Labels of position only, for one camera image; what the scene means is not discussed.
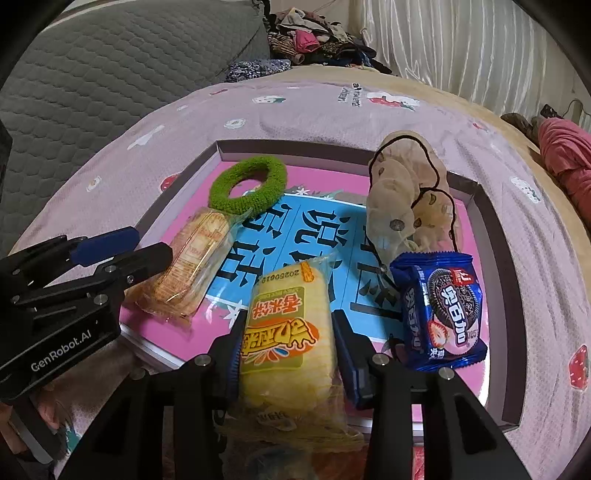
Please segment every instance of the pink clothing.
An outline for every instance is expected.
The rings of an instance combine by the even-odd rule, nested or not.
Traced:
[[[318,42],[314,34],[303,30],[295,31],[294,45],[295,49],[300,53],[309,53],[320,48],[320,42]]]
[[[591,134],[570,120],[548,118],[540,125],[538,139],[546,169],[591,229]]]

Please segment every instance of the gray quilted blanket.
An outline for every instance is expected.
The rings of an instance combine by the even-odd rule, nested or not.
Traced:
[[[0,90],[14,139],[0,256],[66,180],[142,117],[224,81],[233,61],[268,57],[262,12],[248,1],[136,0],[42,32]]]

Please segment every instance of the pile of clothes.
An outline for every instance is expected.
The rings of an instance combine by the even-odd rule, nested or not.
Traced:
[[[295,65],[320,63],[392,73],[375,60],[375,50],[348,34],[340,22],[328,22],[325,17],[299,8],[270,14],[267,20],[274,58],[289,59]]]

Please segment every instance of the green hair tie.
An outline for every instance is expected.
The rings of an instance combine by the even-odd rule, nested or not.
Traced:
[[[252,178],[260,171],[267,172],[267,179],[256,191],[235,199],[229,198],[238,183]],[[286,184],[287,170],[281,160],[270,156],[252,157],[242,160],[216,178],[209,190],[209,206],[234,215],[243,215],[250,209],[250,216],[256,217],[277,203]]]

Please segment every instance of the yellow snack bag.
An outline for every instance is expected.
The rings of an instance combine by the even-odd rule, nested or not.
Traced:
[[[346,424],[330,317],[328,257],[255,285],[242,342],[240,400],[222,428],[245,440],[315,451],[361,448]]]

